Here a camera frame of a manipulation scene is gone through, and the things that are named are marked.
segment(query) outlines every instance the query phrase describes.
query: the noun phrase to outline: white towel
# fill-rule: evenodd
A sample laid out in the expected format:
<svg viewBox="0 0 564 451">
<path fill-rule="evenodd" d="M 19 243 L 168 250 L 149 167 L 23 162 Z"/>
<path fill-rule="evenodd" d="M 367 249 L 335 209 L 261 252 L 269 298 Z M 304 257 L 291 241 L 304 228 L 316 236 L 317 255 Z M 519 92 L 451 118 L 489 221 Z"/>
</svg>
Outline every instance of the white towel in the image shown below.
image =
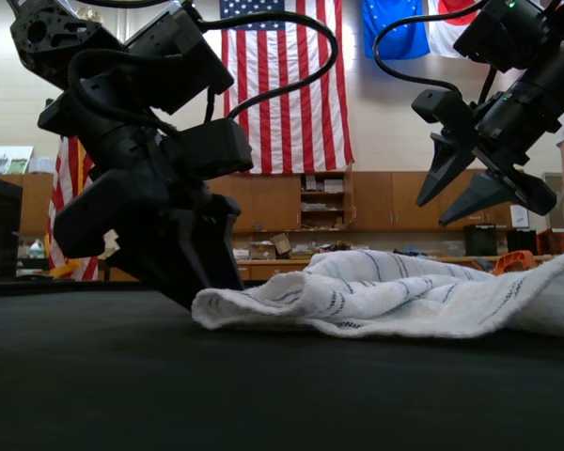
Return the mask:
<svg viewBox="0 0 564 451">
<path fill-rule="evenodd" d="M 384 252 L 322 254 L 258 288 L 204 289 L 192 314 L 212 330 L 300 327 L 347 338 L 466 338 L 502 327 L 564 335 L 564 256 L 494 277 Z"/>
</svg>

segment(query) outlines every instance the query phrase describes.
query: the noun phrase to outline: table surface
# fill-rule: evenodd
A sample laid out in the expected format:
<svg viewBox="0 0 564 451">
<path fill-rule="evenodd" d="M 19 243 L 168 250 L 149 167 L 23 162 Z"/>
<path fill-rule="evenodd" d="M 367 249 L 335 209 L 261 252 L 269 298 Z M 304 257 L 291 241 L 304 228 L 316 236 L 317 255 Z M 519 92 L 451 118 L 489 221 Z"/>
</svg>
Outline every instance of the table surface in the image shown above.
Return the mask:
<svg viewBox="0 0 564 451">
<path fill-rule="evenodd" d="M 0 297 L 0 450 L 564 450 L 564 339 L 207 332 L 152 291 Z"/>
</svg>

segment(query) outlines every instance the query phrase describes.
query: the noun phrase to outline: wire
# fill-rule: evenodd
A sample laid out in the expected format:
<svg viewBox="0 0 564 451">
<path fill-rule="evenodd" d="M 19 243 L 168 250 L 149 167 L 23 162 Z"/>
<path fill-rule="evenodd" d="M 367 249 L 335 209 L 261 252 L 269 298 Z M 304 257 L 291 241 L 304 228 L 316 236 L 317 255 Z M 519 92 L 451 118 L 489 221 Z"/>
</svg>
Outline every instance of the wire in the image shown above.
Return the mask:
<svg viewBox="0 0 564 451">
<path fill-rule="evenodd" d="M 456 19 L 458 17 L 466 16 L 472 12 L 478 11 L 482 9 L 489 0 L 480 0 L 478 3 L 472 5 L 471 7 L 461 9 L 456 12 L 450 12 L 448 14 L 439 14 L 439 15 L 429 15 L 429 16 L 414 16 L 414 17 L 407 17 L 405 19 L 401 19 L 399 21 L 393 22 L 388 27 L 386 27 L 383 31 L 381 31 L 376 39 L 374 40 L 374 44 L 372 47 L 372 52 L 374 53 L 374 60 L 380 69 L 384 72 L 388 73 L 392 77 L 399 78 L 400 80 L 404 80 L 406 82 L 412 83 L 420 83 L 422 85 L 431 85 L 431 86 L 439 86 L 444 87 L 445 89 L 449 89 L 451 91 L 455 91 L 460 98 L 462 97 L 462 93 L 458 89 L 457 86 L 449 83 L 443 82 L 441 80 L 434 80 L 432 78 L 423 78 L 423 77 L 414 77 L 413 75 L 408 75 L 407 73 L 399 72 L 398 70 L 394 70 L 386 66 L 383 60 L 380 58 L 380 50 L 379 46 L 381 41 L 383 40 L 384 36 L 388 34 L 389 31 L 398 28 L 402 25 L 406 25 L 408 23 L 416 23 L 416 22 L 439 22 L 445 21 L 447 19 Z"/>
<path fill-rule="evenodd" d="M 262 101 L 267 101 L 277 96 L 281 96 L 283 94 L 288 94 L 289 92 L 295 91 L 300 89 L 304 86 L 307 86 L 316 80 L 320 79 L 327 71 L 329 71 L 334 64 L 337 62 L 338 58 L 338 43 L 337 39 L 335 38 L 334 33 L 323 23 L 316 21 L 310 17 L 297 14 L 294 12 L 257 12 L 255 14 L 241 16 L 241 17 L 234 17 L 231 19 L 223 19 L 221 21 L 215 22 L 204 22 L 202 20 L 197 21 L 197 25 L 202 27 L 201 31 L 206 30 L 221 30 L 223 28 L 230 28 L 232 26 L 239 26 L 239 25 L 247 25 L 249 23 L 260 23 L 260 22 L 269 22 L 269 21 L 280 21 L 280 22 L 290 22 L 290 23 L 297 23 L 299 25 L 304 25 L 308 28 L 316 30 L 318 33 L 324 35 L 328 42 L 330 42 L 330 57 L 328 61 L 321 66 L 318 70 L 313 72 L 312 74 L 306 76 L 306 78 L 299 80 L 298 82 L 291 83 L 290 85 L 281 86 L 277 89 L 272 89 L 271 91 L 258 94 L 257 96 L 243 101 L 239 105 L 237 105 L 232 111 L 229 112 L 227 115 L 228 118 L 233 119 L 237 115 L 239 115 L 242 111 L 250 108 L 257 103 Z"/>
<path fill-rule="evenodd" d="M 7 0 L 10 9 L 14 12 L 15 17 L 19 16 L 19 12 L 21 11 L 21 7 L 19 6 L 19 0 Z"/>
<path fill-rule="evenodd" d="M 121 122 L 128 122 L 138 125 L 144 125 L 147 127 L 154 127 L 161 130 L 165 134 L 178 138 L 178 130 L 160 120 L 154 114 L 138 114 L 132 113 L 122 108 L 117 108 L 104 104 L 100 101 L 95 100 L 89 92 L 84 87 L 82 83 L 82 72 L 81 68 L 88 59 L 105 59 L 108 62 L 120 61 L 124 64 L 129 64 L 132 66 L 146 66 L 154 67 L 157 65 L 178 65 L 181 63 L 181 55 L 173 56 L 136 56 L 132 54 L 125 54 L 116 50 L 106 50 L 106 49 L 90 49 L 84 50 L 76 54 L 69 64 L 69 84 L 79 101 L 87 109 L 113 120 L 118 120 Z"/>
<path fill-rule="evenodd" d="M 495 75 L 497 75 L 497 69 L 493 66 L 489 66 L 489 73 L 487 73 L 487 78 L 485 79 L 485 83 L 480 91 L 480 97 L 478 97 L 478 105 L 482 105 L 485 101 L 487 101 L 487 96 L 489 95 L 491 86 L 493 86 L 493 82 L 495 81 Z"/>
<path fill-rule="evenodd" d="M 162 3 L 171 3 L 171 0 L 136 0 L 134 1 L 114 1 L 114 0 L 79 0 L 80 3 L 91 5 L 92 7 L 137 9 L 154 7 Z"/>
</svg>

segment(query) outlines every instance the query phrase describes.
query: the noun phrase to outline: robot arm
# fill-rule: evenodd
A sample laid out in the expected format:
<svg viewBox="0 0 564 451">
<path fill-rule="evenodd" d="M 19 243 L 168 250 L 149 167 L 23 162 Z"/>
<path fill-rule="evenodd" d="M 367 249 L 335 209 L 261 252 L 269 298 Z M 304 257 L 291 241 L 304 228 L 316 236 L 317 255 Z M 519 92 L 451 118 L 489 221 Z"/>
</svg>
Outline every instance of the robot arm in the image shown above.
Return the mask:
<svg viewBox="0 0 564 451">
<path fill-rule="evenodd" d="M 41 113 L 39 127 L 77 136 L 95 164 L 93 183 L 56 215 L 55 239 L 65 256 L 101 254 L 102 236 L 114 229 L 119 250 L 107 262 L 187 308 L 203 288 L 242 289 L 230 243 L 241 210 L 211 194 L 205 180 L 252 168 L 243 130 L 227 117 L 180 132 L 150 110 L 173 114 L 204 89 L 212 99 L 233 83 L 203 39 L 208 23 L 192 3 L 173 2 L 125 43 L 79 19 L 65 0 L 27 0 L 13 10 L 11 34 L 23 65 L 64 90 Z M 243 20 L 281 20 L 269 14 Z M 284 14 L 325 34 L 331 57 L 305 80 L 239 105 L 236 114 L 311 83 L 335 63 L 330 30 Z"/>
<path fill-rule="evenodd" d="M 453 85 L 413 80 L 449 89 L 426 90 L 412 104 L 424 120 L 444 126 L 440 134 L 431 136 L 434 158 L 416 203 L 422 206 L 432 200 L 475 158 L 488 167 L 483 176 L 473 177 L 441 224 L 505 201 L 540 215 L 556 204 L 556 195 L 542 180 L 516 166 L 528 162 L 526 153 L 545 132 L 559 129 L 557 119 L 564 113 L 564 4 L 556 9 L 559 3 L 554 1 L 543 11 L 528 0 L 481 0 L 468 8 L 481 11 L 454 48 L 495 70 L 526 70 L 506 92 L 467 104 L 457 88 L 451 90 Z M 417 20 L 389 25 L 377 38 L 374 51 L 390 29 Z M 388 71 L 380 59 L 377 62 Z"/>
</svg>

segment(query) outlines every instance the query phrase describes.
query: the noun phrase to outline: red and white flag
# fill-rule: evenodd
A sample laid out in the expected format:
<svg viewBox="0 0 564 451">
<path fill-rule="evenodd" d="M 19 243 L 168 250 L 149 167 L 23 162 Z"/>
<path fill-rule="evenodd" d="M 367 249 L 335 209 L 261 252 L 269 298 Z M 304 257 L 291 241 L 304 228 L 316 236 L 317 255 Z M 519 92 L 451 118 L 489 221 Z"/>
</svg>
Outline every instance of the red and white flag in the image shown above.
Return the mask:
<svg viewBox="0 0 564 451">
<path fill-rule="evenodd" d="M 56 158 L 53 196 L 48 209 L 48 250 L 50 274 L 74 280 L 98 279 L 98 258 L 68 259 L 53 236 L 56 214 L 79 195 L 92 180 L 88 171 L 94 165 L 77 138 L 61 138 Z"/>
<path fill-rule="evenodd" d="M 475 0 L 429 0 L 429 14 L 447 14 L 459 11 L 474 5 Z M 463 56 L 453 49 L 453 44 L 462 35 L 478 12 L 472 12 L 457 19 L 449 19 L 441 22 L 429 23 L 429 47 L 431 54 L 439 54 L 450 58 L 462 58 Z"/>
<path fill-rule="evenodd" d="M 291 11 L 335 32 L 339 55 L 320 80 L 259 103 L 237 117 L 253 149 L 255 174 L 301 174 L 353 162 L 342 60 L 342 0 L 220 0 L 222 18 Z M 227 115 L 259 93 L 305 78 L 330 54 L 326 38 L 294 23 L 251 23 L 222 32 L 222 60 L 235 79 L 224 95 Z"/>
</svg>

